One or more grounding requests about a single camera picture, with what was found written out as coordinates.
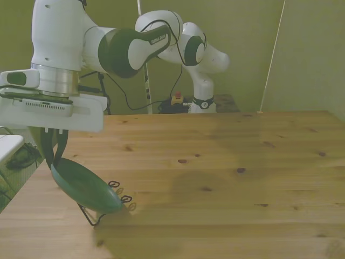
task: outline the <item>black cable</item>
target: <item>black cable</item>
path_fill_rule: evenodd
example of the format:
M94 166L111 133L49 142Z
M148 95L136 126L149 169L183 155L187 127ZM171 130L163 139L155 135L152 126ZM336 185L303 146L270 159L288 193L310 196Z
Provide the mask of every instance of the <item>black cable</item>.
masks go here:
M203 33L204 34L204 36L205 36L205 43L204 43L204 47L205 47L205 49L207 48L207 45L208 45L208 41L207 41L207 37L206 37L206 34L205 33Z
M0 194L4 195L7 199L9 199L10 201L12 201L11 197L9 197L6 193L0 192Z
M98 88L88 87L84 85L78 85L78 90L80 92L89 92L89 93L101 93L102 91Z
M184 106L183 104L174 104L171 105L171 99L161 103L158 107L159 114L174 114L174 113L188 113L189 107Z
M182 76L182 73L183 73L183 66L181 65L181 73L180 73L180 75L178 76L178 78L177 78L177 80L176 80L174 86L172 87L172 89L171 89L171 91L170 91L170 97L171 97L171 95L173 94L173 90L174 90L175 86L177 85L178 81L180 80L180 78L181 78L181 76Z
M82 3L82 7L84 8L85 11L85 6L87 6L86 0L78 0Z
M38 165L37 165L37 157L36 157L36 154L33 152L33 150L28 146L28 144L27 143L25 143L24 145L23 145L23 147L26 149L26 150L28 150L32 155L33 155L33 157L34 157L34 163L35 163L35 165L36 165L36 169L38 168Z
M129 102L128 102L128 98L127 98L127 95L126 95L126 92L122 89L122 87L118 84L118 82L116 82L109 74L107 74L107 76L111 79L111 81L113 81L115 83L115 85L118 86L118 88L121 90L121 92L125 95L125 100L126 100L126 103L127 103L127 106L128 108L130 108L132 111L137 111L137 110L141 110L141 109L144 109L152 104L157 104L157 103L162 103L164 101L154 101L153 103L150 103L148 105L145 105L145 106L142 106L142 107L139 107L139 108L132 108L130 105L129 105Z
M140 32L143 32L143 31L146 30L149 26L151 26L152 24L157 23L157 22L165 23L165 24L169 27L169 29L170 29L170 31L171 31L171 34L172 34L172 36L174 37L174 39L175 39L175 41L176 41L176 46L177 46L178 54L180 55L181 61L182 61L183 65L187 66L187 64L186 64L186 63L184 62L184 60L183 60L183 57L182 57L182 54L181 54L181 50L180 50L180 46L178 45L178 39L177 39L175 33L173 32L173 29L171 28L170 24L169 24L167 21L161 20L161 19L154 20L154 21L150 22L148 25L146 25L146 26L144 27L144 29L142 29ZM180 26L181 26L180 20L178 20L178 27L180 27Z
M112 115L111 110L110 110L110 105L112 104L112 102L109 95L106 92L106 88L104 87L103 79L104 79L104 75L98 72L98 80L102 88L103 96L108 99L107 112L108 112L108 115Z
M81 79L81 78L84 78L84 77L91 76L92 74L96 74L96 73L97 73L97 71L93 71L93 72L91 72L91 73L85 74L85 75L81 76L80 79Z

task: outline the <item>wooden tabletop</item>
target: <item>wooden tabletop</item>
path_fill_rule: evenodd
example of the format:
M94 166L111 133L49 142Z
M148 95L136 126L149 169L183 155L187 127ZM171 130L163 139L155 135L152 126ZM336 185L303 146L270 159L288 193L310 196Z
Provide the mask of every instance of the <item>wooden tabletop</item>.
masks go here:
M132 205L93 228L43 163L0 214L0 258L345 258L345 124L327 112L105 117L64 157Z

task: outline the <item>white device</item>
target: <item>white device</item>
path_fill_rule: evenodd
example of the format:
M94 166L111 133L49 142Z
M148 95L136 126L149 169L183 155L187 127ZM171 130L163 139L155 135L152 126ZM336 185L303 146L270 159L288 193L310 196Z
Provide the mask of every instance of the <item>white device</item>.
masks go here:
M5 163L25 144L20 135L0 135L0 165Z
M146 13L135 30L105 28L89 18L81 0L36 0L32 42L31 69L0 74L3 124L101 131L107 98L79 93L82 68L131 78L157 56L183 64L191 75L191 113L216 112L207 73L223 72L230 62L197 25L183 24L177 13Z

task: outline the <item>cable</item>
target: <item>cable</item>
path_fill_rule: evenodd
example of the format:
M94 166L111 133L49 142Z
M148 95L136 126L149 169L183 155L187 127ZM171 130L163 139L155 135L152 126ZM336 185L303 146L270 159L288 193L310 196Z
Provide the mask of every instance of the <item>cable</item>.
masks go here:
M174 104L171 105L171 99L161 103L158 107L159 114L174 114L174 113L188 113L189 107L184 106L183 104Z
M4 195L7 199L9 199L10 201L12 201L11 197L9 197L6 193L0 192L0 194Z
M34 163L35 163L36 169L37 169L37 168L38 168L38 165L37 165L37 157L36 157L36 154L34 154L33 150L31 150L31 148L28 146L27 143L25 143L25 144L23 145L23 147L25 147L26 150L28 150L28 151L33 155L33 157L34 157Z
M150 103L148 105L145 105L145 106L142 106L142 107L139 107L139 108L132 108L129 103L128 103L128 99L127 99L127 95L126 95L126 92L122 89L122 87L109 75L107 74L107 76L111 79L111 81L113 81L115 83L115 85L118 86L118 88L121 90L121 92L125 95L125 100L126 100L126 103L127 103L127 106L128 108L130 108L132 111L137 111L137 110L141 110L141 109L144 109L152 104L157 104L157 103L162 103L164 101L154 101L153 103Z
M87 6L86 0L78 0L82 3L82 7L84 8L85 11L85 6Z
M108 99L107 112L108 112L108 115L112 115L111 110L110 110L110 105L112 104L112 101L106 92L106 88L104 87L103 79L104 79L104 75L102 73L98 72L98 80L99 80L99 83L100 83L101 88L102 88L103 96Z
M89 93L101 93L102 91L98 88L88 87L84 85L78 85L78 90L80 92L89 92Z
M96 74L96 73L97 73L97 71L93 71L93 72L91 72L91 73L85 74L85 75L81 76L80 79L81 79L81 78L84 78L84 77L91 76L92 74Z
M167 21L161 20L161 19L154 20L154 21L150 22L148 25L146 25L146 26L144 27L144 29L142 29L140 32L143 32L143 31L146 30L149 26L151 26L152 24L157 23L157 22L165 23L165 24L169 27L169 29L170 29L170 31L171 31L171 34L172 34L172 36L174 37L174 39L175 39L175 41L176 41L176 46L177 46L178 54L180 55L181 61L182 61L183 65L187 66L187 64L186 64L186 63L184 62L184 60L183 60L183 57L182 57L182 54L181 54L181 50L180 50L180 46L178 45L178 41L179 41L179 39L180 39L180 34L178 35L178 36L179 36L179 39L177 39L176 35L175 35L174 32L173 32L173 29L171 28L170 24L169 24ZM180 20L178 20L178 27L181 27Z
M180 35L181 35L181 23L180 23L180 20L178 19L177 15L173 11L169 11L169 12L172 12L172 14L175 15L175 17L178 21L178 40L177 40L177 42L178 42L180 40Z
M178 76L178 78L177 78L177 80L176 80L174 86L172 87L172 89L171 89L171 91L170 91L170 97L171 97L171 95L172 95L172 93L173 93L173 90L174 90L175 86L177 85L178 81L180 80L180 78L181 78L181 76L182 76L182 73L183 73L183 66L181 65L181 73L180 73L180 75Z
M207 48L207 45L208 45L208 41L207 41L207 37L206 37L206 34L203 32L204 36L205 36L205 43L204 43L204 46L205 46L205 49Z
M279 32L280 32L281 21L282 21L283 14L284 14L284 9L285 9L285 3L286 3L286 0L284 0L284 2L283 2L283 4L282 4L281 15L280 15L280 21L279 21L279 25L278 25L278 31L277 31L277 35L276 35L276 37L275 37L275 42L274 42L273 52L272 52L272 56L271 56L270 66L269 66L269 68L268 68L268 74L267 74L267 78L266 78L266 84L265 84L265 88L264 88L263 98L262 98L262 100L261 100L261 105L260 105L260 112L263 111L263 107L264 107L264 102L265 102L265 97L266 97L266 92L267 92L267 86L268 86L268 82L269 82L270 75L271 75L271 69L272 69L272 65L273 65L273 59L274 59L274 54L275 54L275 48L277 47L277 42L278 42L278 38L279 38Z

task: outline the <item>white pole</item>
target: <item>white pole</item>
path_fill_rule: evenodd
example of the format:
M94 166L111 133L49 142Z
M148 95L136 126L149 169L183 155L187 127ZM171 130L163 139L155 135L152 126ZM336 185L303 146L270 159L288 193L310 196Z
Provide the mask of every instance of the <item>white pole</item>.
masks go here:
M271 74L271 68L272 68L272 64L273 64L273 57L274 57L274 53L275 53L275 47L276 47L277 41L278 41L278 36L279 36L279 31L280 31L280 24L281 24L282 15L283 15L283 13L284 13L284 8L285 8L285 2L286 2L286 0L284 0L284 4L282 5L282 10L281 10L281 15L280 15L280 21L279 21L279 25L278 25L277 36L276 36L275 42L274 42L274 47L273 47L273 52L272 52L272 58L271 58L270 68L268 69L268 75L267 75L266 85L265 85L265 89L264 89L263 99L261 100L260 112L263 111L263 105L264 105L265 96L266 96L266 91L267 91L268 79L270 78L270 74Z
M141 0L137 0L137 2L138 2L138 14L139 16L141 16L142 15ZM149 73L148 73L147 64L144 65L144 78L145 78L146 103L147 105L149 105L152 102L152 100L151 100L151 91L150 91ZM152 105L149 105L147 107L147 113L153 114Z

